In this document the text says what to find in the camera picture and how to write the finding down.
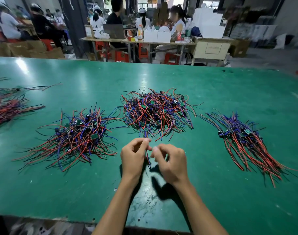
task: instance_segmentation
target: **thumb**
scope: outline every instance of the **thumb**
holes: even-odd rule
[[[167,162],[165,161],[161,150],[158,147],[153,147],[151,158],[155,158],[155,161],[158,162],[159,167],[166,166]]]
[[[145,138],[142,141],[142,143],[141,143],[141,145],[140,145],[140,147],[139,147],[139,149],[138,149],[137,152],[140,152],[142,155],[144,155],[145,152],[146,152],[146,149],[148,148],[148,146],[149,146],[149,139],[148,138]]]

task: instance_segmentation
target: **green table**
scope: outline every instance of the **green table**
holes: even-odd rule
[[[61,108],[71,113],[97,102],[110,113],[121,105],[123,91],[148,87],[177,87],[178,93],[189,95],[191,104],[204,102],[199,113],[212,108],[227,115],[237,111],[241,120],[260,123],[267,127],[261,134],[270,154],[298,170],[298,78],[278,71],[0,58],[2,76],[11,79],[0,82],[0,87],[63,85],[27,92],[30,105],[44,103],[46,108],[0,128],[0,215],[99,221],[121,179],[119,154],[107,160],[96,157],[91,166],[78,163],[66,173],[45,170],[49,162],[19,173],[22,162],[10,160],[23,156],[17,153],[22,148],[40,144],[36,138],[45,139],[35,130],[58,120]],[[171,143],[185,150],[192,184],[226,230],[230,234],[298,234],[298,178],[287,175],[289,181],[284,179],[276,189],[266,178],[264,185],[261,174],[238,169],[213,126],[199,118],[193,124],[193,130],[174,134]],[[119,140],[118,152],[138,137],[132,133],[129,128],[113,131],[111,136]],[[127,226],[189,231],[182,204],[164,184],[159,173],[146,168]]]

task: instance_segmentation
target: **person's left hand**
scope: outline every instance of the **person's left hand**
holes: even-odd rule
[[[146,150],[152,151],[149,142],[151,142],[149,138],[135,138],[122,148],[122,180],[128,180],[133,186],[136,186],[139,181],[144,159],[146,158]]]

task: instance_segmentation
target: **hand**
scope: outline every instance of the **hand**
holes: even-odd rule
[[[150,157],[155,158],[165,181],[174,186],[175,189],[180,189],[182,186],[189,184],[187,161],[183,149],[162,143],[153,148]]]
[[[149,142],[151,142],[149,138],[135,138],[122,148],[122,180],[128,180],[134,186],[137,185],[146,158],[146,150],[152,151]]]

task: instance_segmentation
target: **laptop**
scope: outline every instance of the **laptop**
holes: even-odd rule
[[[103,30],[111,39],[125,39],[123,25],[103,24]]]

